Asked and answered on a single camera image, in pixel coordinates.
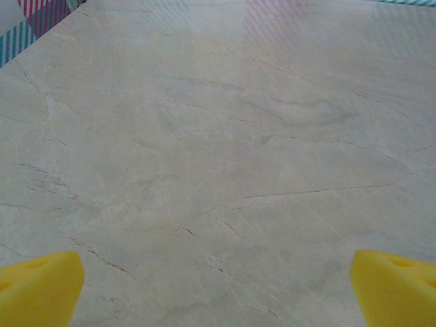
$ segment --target marble floor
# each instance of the marble floor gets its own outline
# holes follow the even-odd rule
[[[88,0],[0,70],[0,264],[79,326],[365,326],[354,251],[436,261],[436,10]]]

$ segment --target pink stripe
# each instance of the pink stripe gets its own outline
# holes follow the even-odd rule
[[[30,0],[29,4],[29,24],[32,27],[33,22],[33,0]]]
[[[257,33],[255,32],[253,25],[249,21],[245,21],[245,33],[249,40],[255,40]]]
[[[277,17],[277,14],[280,15],[280,11],[275,3],[265,3],[265,9],[268,12],[268,17]]]
[[[252,37],[256,41],[269,40],[267,30],[264,28],[265,16],[260,12],[259,4],[251,5],[247,8],[247,18],[245,22],[251,27]]]
[[[259,40],[262,39],[262,30],[259,30],[259,26],[257,24],[254,24],[253,22],[257,22],[257,19],[253,19],[253,17],[250,17],[247,19],[245,19],[245,23],[246,23],[246,31],[248,33],[249,36],[251,36],[253,38],[253,40]]]
[[[35,12],[37,12],[39,9],[41,9],[41,7],[42,7],[42,0],[37,0],[35,3]]]
[[[265,6],[263,5],[263,4],[257,4],[257,5],[254,5],[253,6],[253,9],[254,10],[257,10],[257,11],[259,11],[259,12],[263,12],[263,15],[264,16],[267,16],[268,15],[268,11],[265,9]]]
[[[283,41],[283,33],[281,33],[283,32],[283,15],[275,4],[268,11],[270,15],[265,21],[265,28],[270,32],[271,40],[281,43]]]

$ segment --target yellow foam block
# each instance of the yellow foam block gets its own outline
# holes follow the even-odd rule
[[[350,277],[369,327],[436,326],[436,265],[359,250]]]
[[[84,283],[77,252],[0,268],[0,327],[66,327]]]

